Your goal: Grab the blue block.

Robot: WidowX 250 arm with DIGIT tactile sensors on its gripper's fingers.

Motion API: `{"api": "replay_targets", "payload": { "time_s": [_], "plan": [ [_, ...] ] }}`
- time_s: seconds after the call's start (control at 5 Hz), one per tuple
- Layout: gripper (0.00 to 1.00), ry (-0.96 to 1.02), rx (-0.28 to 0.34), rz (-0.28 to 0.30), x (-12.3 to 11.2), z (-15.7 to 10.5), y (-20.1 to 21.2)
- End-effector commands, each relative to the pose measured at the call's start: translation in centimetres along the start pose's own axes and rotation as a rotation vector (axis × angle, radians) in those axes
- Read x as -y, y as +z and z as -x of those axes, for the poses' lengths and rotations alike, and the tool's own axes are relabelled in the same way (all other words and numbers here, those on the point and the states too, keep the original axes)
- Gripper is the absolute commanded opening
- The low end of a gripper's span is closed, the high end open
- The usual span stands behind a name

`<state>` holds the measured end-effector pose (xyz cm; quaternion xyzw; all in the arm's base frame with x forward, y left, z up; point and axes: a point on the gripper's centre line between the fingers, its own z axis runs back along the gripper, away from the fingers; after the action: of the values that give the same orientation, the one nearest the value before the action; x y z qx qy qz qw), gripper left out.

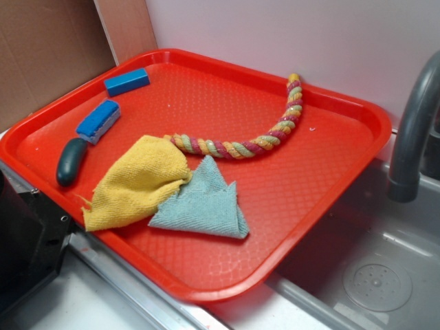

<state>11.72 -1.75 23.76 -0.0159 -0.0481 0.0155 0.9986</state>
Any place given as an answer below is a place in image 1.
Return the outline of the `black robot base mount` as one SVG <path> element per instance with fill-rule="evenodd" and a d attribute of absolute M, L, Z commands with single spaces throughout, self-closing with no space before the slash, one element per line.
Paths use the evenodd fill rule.
<path fill-rule="evenodd" d="M 17 192 L 1 174 L 2 318 L 59 275 L 71 220 L 43 192 Z"/>

